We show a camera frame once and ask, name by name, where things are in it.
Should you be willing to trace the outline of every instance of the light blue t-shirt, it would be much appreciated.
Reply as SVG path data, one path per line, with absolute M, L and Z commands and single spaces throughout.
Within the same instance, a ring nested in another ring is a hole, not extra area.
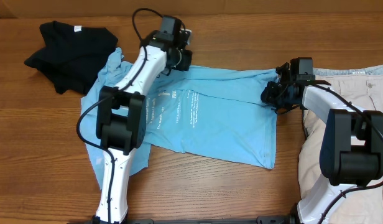
M 81 112 L 97 102 L 103 85 L 114 86 L 126 75 L 132 65 L 122 62 L 123 57 L 120 48 L 109 56 L 92 89 L 81 99 Z M 267 82 L 276 78 L 274 69 L 240 72 L 197 66 L 187 72 L 172 70 L 169 76 L 159 75 L 146 96 L 147 129 L 131 175 L 148 166 L 151 144 L 272 169 L 277 115 L 261 102 L 261 93 Z M 81 133 L 99 144 L 96 114 L 94 109 L 84 118 Z M 86 147 L 101 186 L 103 152 Z

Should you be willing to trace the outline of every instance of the folded clothing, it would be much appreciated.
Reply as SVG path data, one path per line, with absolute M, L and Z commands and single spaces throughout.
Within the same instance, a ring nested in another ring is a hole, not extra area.
M 103 85 L 113 86 L 131 66 L 121 62 L 121 49 L 110 55 L 96 83 L 81 100 L 82 111 L 95 103 Z M 131 174 L 147 167 L 150 145 L 175 152 L 272 169 L 275 161 L 276 119 L 260 95 L 277 74 L 271 70 L 234 71 L 191 66 L 187 72 L 173 70 L 159 75 L 146 98 L 147 129 L 137 149 Z M 96 138 L 96 112 L 81 123 L 81 133 Z M 114 113 L 127 114 L 120 109 Z M 103 153 L 87 145 L 99 185 L 103 181 Z
M 40 31 L 46 47 L 24 64 L 41 71 L 59 94 L 69 89 L 87 94 L 118 41 L 106 28 L 71 26 L 57 21 L 42 24 Z
M 367 110 L 383 112 L 383 65 L 353 70 L 314 69 L 313 73 L 317 80 L 328 81 L 346 100 Z M 325 131 L 325 123 L 310 110 L 304 113 L 303 124 L 308 137 L 299 155 L 298 179 L 302 198 L 307 196 L 321 174 L 318 162 Z M 373 180 L 369 185 L 380 181 Z M 383 224 L 383 187 L 348 195 L 332 215 L 330 223 Z

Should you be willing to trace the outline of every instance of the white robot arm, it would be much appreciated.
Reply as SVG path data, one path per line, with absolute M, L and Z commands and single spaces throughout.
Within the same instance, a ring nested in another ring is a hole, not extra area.
M 96 135 L 107 150 L 104 152 L 101 200 L 93 218 L 95 223 L 127 222 L 129 172 L 145 134 L 145 96 L 166 68 L 188 70 L 192 60 L 192 52 L 185 50 L 192 32 L 181 26 L 181 20 L 163 16 L 160 30 L 144 40 L 146 46 L 141 47 L 129 73 L 114 88 L 104 86 L 99 94 L 99 100 L 109 99 L 98 105 Z M 111 109 L 128 110 L 128 116 L 112 114 Z
M 321 175 L 291 216 L 258 217 L 257 223 L 328 223 L 346 198 L 343 192 L 365 187 L 383 176 L 383 142 L 373 128 L 383 137 L 383 113 L 354 106 L 336 94 L 329 83 L 316 81 L 311 58 L 293 59 L 290 64 L 278 67 L 277 73 L 280 81 L 269 82 L 261 100 L 276 111 L 291 110 L 298 105 L 312 110 L 326 123 L 319 161 Z M 364 145 L 353 146 L 352 138 L 364 141 Z

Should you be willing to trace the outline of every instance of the wooden table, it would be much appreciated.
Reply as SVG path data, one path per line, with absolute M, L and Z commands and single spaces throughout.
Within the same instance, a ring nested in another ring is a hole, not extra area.
M 383 13 L 260 14 L 180 17 L 195 38 L 193 64 L 235 70 L 280 66 L 313 57 L 315 67 L 383 64 Z M 90 219 L 100 191 L 85 145 L 75 132 L 81 95 L 55 93 L 23 61 L 44 46 L 39 25 L 52 19 L 0 19 L 0 223 L 66 223 Z M 58 19 L 107 27 L 126 60 L 138 53 L 129 17 Z M 146 35 L 159 27 L 138 17 Z M 131 177 L 130 218 L 253 218 L 286 214 L 300 200 L 301 112 L 277 122 L 275 168 L 152 148 L 149 168 Z

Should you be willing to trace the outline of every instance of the black joint housing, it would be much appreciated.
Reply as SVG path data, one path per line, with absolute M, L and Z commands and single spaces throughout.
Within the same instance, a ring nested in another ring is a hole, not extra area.
M 383 135 L 383 113 L 363 111 Z M 351 145 L 351 137 L 365 141 L 363 146 Z M 331 109 L 328 113 L 320 169 L 331 185 L 366 186 L 383 176 L 383 142 L 355 112 Z
M 119 149 L 128 155 L 141 146 L 146 131 L 145 96 L 140 93 L 117 92 L 117 88 L 104 86 L 99 100 L 109 98 L 98 105 L 96 136 L 105 149 Z M 111 109 L 128 107 L 128 116 L 113 114 Z

